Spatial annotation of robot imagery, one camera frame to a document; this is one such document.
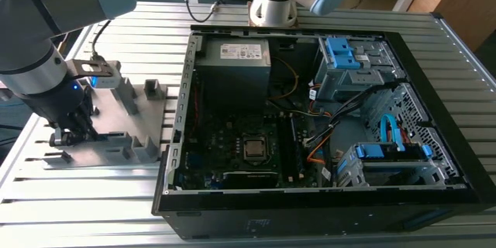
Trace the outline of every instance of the power supply label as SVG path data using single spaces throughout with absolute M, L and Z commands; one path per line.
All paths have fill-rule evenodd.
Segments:
M 262 59 L 262 45 L 223 44 L 220 46 L 222 59 Z

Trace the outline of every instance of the gray bracket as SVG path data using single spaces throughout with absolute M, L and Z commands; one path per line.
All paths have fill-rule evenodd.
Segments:
M 147 84 L 146 90 L 147 85 L 132 86 L 124 78 L 116 89 L 92 91 L 94 104 L 99 110 L 92 116 L 94 127 L 107 140 L 58 147 L 60 154 L 47 154 L 43 158 L 47 162 L 46 168 L 143 164 L 156 161 L 160 153 L 167 87 L 156 80 L 148 80 Z

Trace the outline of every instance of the table leg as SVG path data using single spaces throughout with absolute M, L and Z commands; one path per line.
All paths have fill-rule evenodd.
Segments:
M 414 0 L 398 0 L 394 11 L 406 12 L 412 4 Z

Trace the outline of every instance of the metal table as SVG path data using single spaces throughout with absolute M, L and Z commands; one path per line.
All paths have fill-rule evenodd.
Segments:
M 210 5 L 194 5 L 207 14 Z M 496 181 L 495 79 L 443 20 L 428 14 L 339 10 L 331 17 L 299 11 L 307 28 L 346 28 L 400 32 L 440 94 L 475 153 Z M 247 25 L 247 7 L 224 6 L 207 24 Z M 163 145 L 171 138 L 184 51 L 194 22 L 183 4 L 139 4 L 116 19 L 99 39 L 98 51 L 120 60 L 132 82 L 158 78 L 170 86 Z M 99 27 L 84 29 L 70 54 L 90 58 Z M 291 239 L 196 240 L 184 242 L 170 225 L 151 215 L 156 164 L 44 170 L 36 159 L 52 133 L 32 116 L 0 168 L 0 239 L 4 247 L 94 246 L 344 246 L 495 247 L 496 208 L 454 217 L 416 232 Z

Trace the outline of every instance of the sticker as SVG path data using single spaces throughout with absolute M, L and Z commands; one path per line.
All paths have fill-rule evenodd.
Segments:
M 328 171 L 328 169 L 326 167 L 323 167 L 322 174 L 326 177 L 326 179 L 330 181 L 331 180 L 331 172 Z
M 262 232 L 271 225 L 271 219 L 252 219 L 247 223 L 247 232 Z
M 223 44 L 220 46 L 222 59 L 262 59 L 262 45 Z
M 356 60 L 366 60 L 366 61 L 370 61 L 370 57 L 367 55 L 356 55 L 355 56 L 355 59 Z
M 314 90 L 314 89 L 311 89 L 310 90 L 310 93 L 308 93 L 308 97 L 310 97 L 311 100 L 316 100 L 316 98 L 318 98 L 318 91 Z

